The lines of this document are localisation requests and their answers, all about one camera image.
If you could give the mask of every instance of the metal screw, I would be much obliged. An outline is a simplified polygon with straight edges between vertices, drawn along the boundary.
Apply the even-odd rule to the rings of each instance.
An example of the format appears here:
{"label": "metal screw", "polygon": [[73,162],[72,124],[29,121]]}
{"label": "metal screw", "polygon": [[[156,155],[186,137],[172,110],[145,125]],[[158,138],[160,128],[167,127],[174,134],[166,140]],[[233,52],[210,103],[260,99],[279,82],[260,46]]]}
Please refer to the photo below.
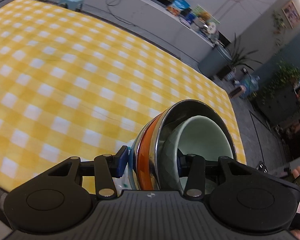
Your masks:
{"label": "metal screw", "polygon": [[188,189],[186,193],[190,197],[199,197],[202,195],[202,191],[196,188]]}
{"label": "metal screw", "polygon": [[104,197],[110,197],[114,194],[114,190],[110,188],[103,188],[99,190],[99,195],[104,196]]}

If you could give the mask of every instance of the blue plastic stool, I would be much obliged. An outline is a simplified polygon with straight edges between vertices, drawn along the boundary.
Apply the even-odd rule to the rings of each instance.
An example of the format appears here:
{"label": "blue plastic stool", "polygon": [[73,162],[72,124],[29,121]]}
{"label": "blue plastic stool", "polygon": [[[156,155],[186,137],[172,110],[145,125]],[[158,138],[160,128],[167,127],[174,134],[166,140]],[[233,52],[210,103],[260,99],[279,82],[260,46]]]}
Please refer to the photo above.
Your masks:
{"label": "blue plastic stool", "polygon": [[59,0],[58,5],[66,4],[67,9],[75,11],[78,7],[82,10],[84,0]]}

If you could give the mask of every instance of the ribbed gray panel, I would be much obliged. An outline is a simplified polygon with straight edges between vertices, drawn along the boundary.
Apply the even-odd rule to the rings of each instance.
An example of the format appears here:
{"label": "ribbed gray panel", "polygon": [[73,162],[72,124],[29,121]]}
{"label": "ribbed gray panel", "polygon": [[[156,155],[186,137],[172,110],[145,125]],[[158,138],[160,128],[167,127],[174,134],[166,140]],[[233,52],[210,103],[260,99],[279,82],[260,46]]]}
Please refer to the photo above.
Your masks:
{"label": "ribbed gray panel", "polygon": [[247,236],[218,224],[201,202],[178,192],[124,191],[115,200],[101,201],[83,223],[55,235],[13,232],[7,240],[293,240],[282,231],[270,236]]}

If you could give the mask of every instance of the blue wall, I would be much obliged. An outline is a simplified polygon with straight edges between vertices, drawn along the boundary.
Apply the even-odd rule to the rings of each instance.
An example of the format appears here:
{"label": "blue wall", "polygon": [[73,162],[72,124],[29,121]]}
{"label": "blue wall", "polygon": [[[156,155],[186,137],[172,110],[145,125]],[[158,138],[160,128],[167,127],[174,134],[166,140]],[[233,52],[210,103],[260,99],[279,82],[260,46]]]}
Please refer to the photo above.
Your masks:
{"label": "blue wall", "polygon": [[278,71],[277,62],[281,59],[300,69],[300,32],[281,51],[253,73],[253,75],[260,77],[261,86],[269,82],[273,74]]}

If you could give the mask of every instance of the black device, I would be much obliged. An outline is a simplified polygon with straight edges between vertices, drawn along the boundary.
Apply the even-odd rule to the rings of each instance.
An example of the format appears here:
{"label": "black device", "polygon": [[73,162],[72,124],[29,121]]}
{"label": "black device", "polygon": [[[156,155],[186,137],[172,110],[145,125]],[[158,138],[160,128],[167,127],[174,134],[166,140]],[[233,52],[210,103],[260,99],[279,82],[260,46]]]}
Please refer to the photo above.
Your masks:
{"label": "black device", "polygon": [[[128,152],[123,146],[90,162],[71,157],[12,190],[4,212],[14,231],[6,239],[295,239],[288,229],[298,185],[229,157],[178,154],[179,175],[188,176],[183,194],[117,196],[112,177],[122,176]],[[83,176],[94,176],[95,195],[81,187]],[[205,195],[206,179],[217,187]]]}

